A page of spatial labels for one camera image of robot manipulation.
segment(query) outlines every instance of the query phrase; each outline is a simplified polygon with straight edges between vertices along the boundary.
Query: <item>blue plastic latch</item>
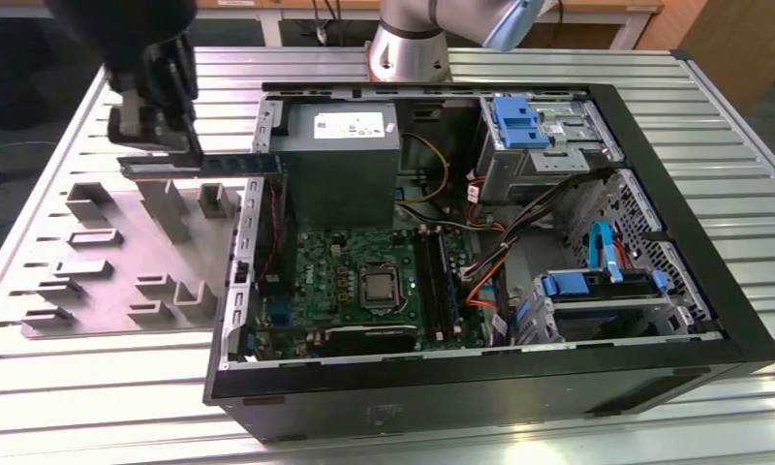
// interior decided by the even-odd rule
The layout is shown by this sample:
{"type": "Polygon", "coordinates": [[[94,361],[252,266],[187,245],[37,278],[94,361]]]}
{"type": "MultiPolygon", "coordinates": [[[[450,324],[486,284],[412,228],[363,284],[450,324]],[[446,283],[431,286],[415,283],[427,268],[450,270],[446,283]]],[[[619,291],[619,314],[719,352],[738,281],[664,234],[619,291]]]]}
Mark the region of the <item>blue plastic latch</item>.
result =
{"type": "Polygon", "coordinates": [[[659,269],[654,269],[651,272],[651,279],[655,281],[655,286],[658,286],[658,291],[664,293],[667,287],[670,286],[670,278],[667,278],[667,273],[659,269]]]}
{"type": "Polygon", "coordinates": [[[620,272],[620,267],[618,266],[618,253],[615,251],[615,243],[611,237],[611,225],[604,221],[595,221],[591,223],[590,231],[590,268],[606,268],[608,274],[611,274],[611,282],[623,282],[623,273],[620,272]],[[606,263],[599,262],[599,248],[602,246],[603,250],[603,260],[606,263]]]}
{"type": "Polygon", "coordinates": [[[540,130],[540,115],[524,97],[495,97],[494,116],[506,148],[548,147],[548,137],[540,130]]]}
{"type": "Polygon", "coordinates": [[[590,286],[586,284],[583,273],[555,273],[552,278],[560,295],[584,295],[590,293],[590,286]]]}
{"type": "Polygon", "coordinates": [[[528,303],[528,300],[526,300],[520,307],[519,310],[516,310],[516,323],[519,323],[519,321],[522,320],[522,317],[526,316],[526,312],[528,311],[528,309],[531,308],[531,304],[528,303]]]}
{"type": "Polygon", "coordinates": [[[556,284],[551,276],[543,277],[543,290],[546,291],[546,295],[556,295],[556,284]]]}

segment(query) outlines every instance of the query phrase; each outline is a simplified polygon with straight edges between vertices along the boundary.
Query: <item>white label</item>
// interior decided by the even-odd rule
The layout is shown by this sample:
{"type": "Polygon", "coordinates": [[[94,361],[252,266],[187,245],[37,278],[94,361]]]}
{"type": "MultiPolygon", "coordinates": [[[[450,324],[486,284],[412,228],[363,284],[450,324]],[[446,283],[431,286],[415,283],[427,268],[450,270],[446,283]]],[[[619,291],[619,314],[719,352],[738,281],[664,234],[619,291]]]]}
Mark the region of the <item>white label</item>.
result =
{"type": "Polygon", "coordinates": [[[563,134],[563,126],[560,124],[544,124],[543,131],[548,134],[563,134]]]}
{"type": "Polygon", "coordinates": [[[316,139],[383,138],[385,124],[381,113],[319,113],[315,115],[316,139]]]}
{"type": "Polygon", "coordinates": [[[491,325],[500,332],[500,334],[508,334],[508,323],[506,323],[506,320],[503,320],[499,315],[494,315],[491,325]]]}
{"type": "Polygon", "coordinates": [[[471,202],[471,203],[479,202],[479,187],[478,186],[468,186],[468,202],[471,202]]]}

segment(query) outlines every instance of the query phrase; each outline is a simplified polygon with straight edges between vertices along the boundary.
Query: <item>aluminum extrusion table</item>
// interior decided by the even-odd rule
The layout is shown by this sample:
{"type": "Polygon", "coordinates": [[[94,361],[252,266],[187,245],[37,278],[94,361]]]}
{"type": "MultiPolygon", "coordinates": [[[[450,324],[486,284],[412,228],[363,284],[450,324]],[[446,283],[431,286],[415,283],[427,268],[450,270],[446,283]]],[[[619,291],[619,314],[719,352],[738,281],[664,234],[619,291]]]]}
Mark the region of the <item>aluminum extrusion table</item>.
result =
{"type": "MultiPolygon", "coordinates": [[[[209,151],[249,149],[261,81],[365,79],[360,48],[203,48],[197,63],[209,151]]],[[[476,49],[452,49],[451,63],[460,81],[618,87],[775,337],[775,157],[695,65],[667,52],[476,49]]],[[[64,192],[129,183],[104,137],[116,99],[98,76],[0,252],[0,463],[775,463],[775,365],[632,418],[265,447],[201,403],[208,331],[24,339],[8,292],[42,277],[24,266],[41,260],[36,237],[73,224],[64,192]]]]}

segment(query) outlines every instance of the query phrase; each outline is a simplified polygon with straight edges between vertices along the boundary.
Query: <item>gray holder block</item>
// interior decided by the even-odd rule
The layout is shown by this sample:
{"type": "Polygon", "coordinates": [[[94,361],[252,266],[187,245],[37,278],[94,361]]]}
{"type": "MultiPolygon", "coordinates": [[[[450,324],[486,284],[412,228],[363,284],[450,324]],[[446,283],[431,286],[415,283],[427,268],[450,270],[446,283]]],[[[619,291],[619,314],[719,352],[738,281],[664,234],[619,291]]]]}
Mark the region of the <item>gray holder block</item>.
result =
{"type": "Polygon", "coordinates": [[[160,300],[129,305],[129,318],[139,325],[156,325],[173,320],[172,310],[160,300]]]}
{"type": "Polygon", "coordinates": [[[66,243],[72,248],[117,246],[124,241],[124,236],[114,228],[76,231],[68,236],[66,243]]]}
{"type": "Polygon", "coordinates": [[[172,181],[139,181],[143,208],[157,222],[173,244],[189,240],[189,229],[184,224],[187,209],[184,198],[172,181]]]}
{"type": "Polygon", "coordinates": [[[144,297],[156,300],[173,295],[176,280],[168,274],[144,274],[136,277],[135,287],[144,297]]]}
{"type": "Polygon", "coordinates": [[[212,294],[207,281],[197,285],[196,294],[189,292],[184,283],[176,286],[175,304],[188,320],[211,320],[216,316],[219,298],[212,294]]]}
{"type": "Polygon", "coordinates": [[[72,278],[40,281],[33,291],[46,300],[73,299],[82,296],[82,288],[72,278]]]}
{"type": "Polygon", "coordinates": [[[112,275],[112,269],[112,263],[106,260],[58,262],[53,274],[58,278],[108,278],[112,275]]]}
{"type": "Polygon", "coordinates": [[[197,191],[197,204],[204,218],[231,218],[235,214],[235,204],[229,200],[229,192],[221,183],[201,184],[197,191]]]}
{"type": "Polygon", "coordinates": [[[34,329],[50,329],[70,326],[74,319],[72,314],[60,307],[50,306],[28,310],[21,321],[24,325],[29,325],[34,329]]]}
{"type": "Polygon", "coordinates": [[[74,184],[65,196],[65,206],[80,222],[105,221],[101,206],[113,202],[112,196],[98,182],[74,184]]]}

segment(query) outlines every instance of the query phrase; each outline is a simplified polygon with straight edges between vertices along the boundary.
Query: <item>wooden table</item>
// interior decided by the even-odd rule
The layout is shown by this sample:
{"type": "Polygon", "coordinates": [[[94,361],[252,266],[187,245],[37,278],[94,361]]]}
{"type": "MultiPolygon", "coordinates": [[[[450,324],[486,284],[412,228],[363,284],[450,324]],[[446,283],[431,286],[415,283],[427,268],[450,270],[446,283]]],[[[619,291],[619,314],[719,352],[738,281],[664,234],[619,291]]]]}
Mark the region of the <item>wooden table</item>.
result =
{"type": "MultiPolygon", "coordinates": [[[[279,21],[313,19],[312,0],[197,0],[199,18],[255,19],[261,23],[265,45],[281,47],[279,21]]],[[[331,18],[323,0],[316,0],[319,17],[331,18]]],[[[563,23],[619,26],[610,48],[632,49],[651,16],[660,12],[662,0],[563,0],[563,23]]],[[[379,0],[341,0],[344,19],[379,20],[379,0]]],[[[42,0],[0,0],[0,17],[49,17],[42,0]]],[[[559,11],[548,12],[539,23],[559,23],[559,11]]]]}

